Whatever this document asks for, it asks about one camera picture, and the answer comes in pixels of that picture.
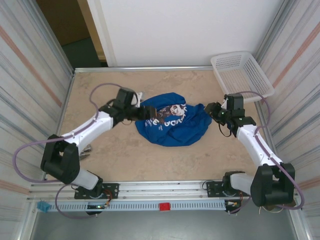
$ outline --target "white panel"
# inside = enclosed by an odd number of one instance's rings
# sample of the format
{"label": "white panel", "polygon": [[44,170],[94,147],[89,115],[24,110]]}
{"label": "white panel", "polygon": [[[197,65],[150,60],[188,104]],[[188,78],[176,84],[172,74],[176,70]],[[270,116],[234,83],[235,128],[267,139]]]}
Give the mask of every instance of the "white panel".
{"label": "white panel", "polygon": [[112,53],[109,66],[121,67],[209,65],[216,54],[254,54],[283,1],[88,2],[104,52]]}

